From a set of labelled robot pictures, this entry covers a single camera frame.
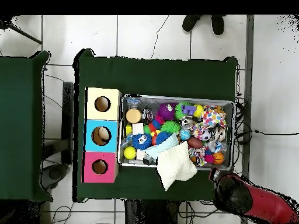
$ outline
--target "blue box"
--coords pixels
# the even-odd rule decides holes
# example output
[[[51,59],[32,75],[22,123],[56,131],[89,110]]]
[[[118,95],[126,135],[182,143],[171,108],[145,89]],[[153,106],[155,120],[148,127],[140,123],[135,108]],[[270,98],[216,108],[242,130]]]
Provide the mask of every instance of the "blue box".
[[[106,145],[97,145],[92,140],[92,132],[96,127],[106,127],[111,133],[111,139]],[[85,151],[116,152],[117,121],[87,120]]]

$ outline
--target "green spiky ball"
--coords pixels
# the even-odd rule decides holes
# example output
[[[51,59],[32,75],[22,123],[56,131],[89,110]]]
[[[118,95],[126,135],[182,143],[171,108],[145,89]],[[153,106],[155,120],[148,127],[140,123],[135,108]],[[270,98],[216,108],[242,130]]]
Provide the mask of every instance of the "green spiky ball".
[[[161,126],[161,131],[166,131],[170,133],[175,133],[180,130],[180,125],[174,121],[166,121]]]
[[[144,133],[151,134],[151,130],[149,129],[148,125],[143,126]]]
[[[186,116],[187,114],[183,114],[182,105],[192,106],[189,102],[181,102],[176,105],[175,107],[175,117],[180,120],[182,117]]]

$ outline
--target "orange basketball ball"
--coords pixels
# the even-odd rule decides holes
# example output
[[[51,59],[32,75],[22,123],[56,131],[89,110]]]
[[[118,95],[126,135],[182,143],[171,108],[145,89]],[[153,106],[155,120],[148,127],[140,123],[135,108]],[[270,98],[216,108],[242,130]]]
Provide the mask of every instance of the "orange basketball ball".
[[[220,165],[224,161],[224,155],[221,152],[213,153],[214,164]]]

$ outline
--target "pink box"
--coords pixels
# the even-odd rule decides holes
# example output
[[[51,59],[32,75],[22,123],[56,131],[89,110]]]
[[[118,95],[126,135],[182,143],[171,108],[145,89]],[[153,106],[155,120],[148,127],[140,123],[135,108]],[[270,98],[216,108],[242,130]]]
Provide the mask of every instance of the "pink box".
[[[96,160],[106,162],[105,173],[97,174],[92,170],[92,164]],[[85,152],[84,183],[114,183],[118,171],[119,164],[116,162],[116,152]]]

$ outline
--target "white cloth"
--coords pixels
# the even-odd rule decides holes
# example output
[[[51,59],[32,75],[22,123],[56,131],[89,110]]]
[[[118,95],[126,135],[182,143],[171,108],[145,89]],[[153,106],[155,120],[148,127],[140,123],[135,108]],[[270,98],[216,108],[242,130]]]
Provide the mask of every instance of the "white cloth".
[[[157,171],[165,191],[175,180],[186,181],[192,178],[197,169],[189,158],[188,143],[182,142],[158,154]]]

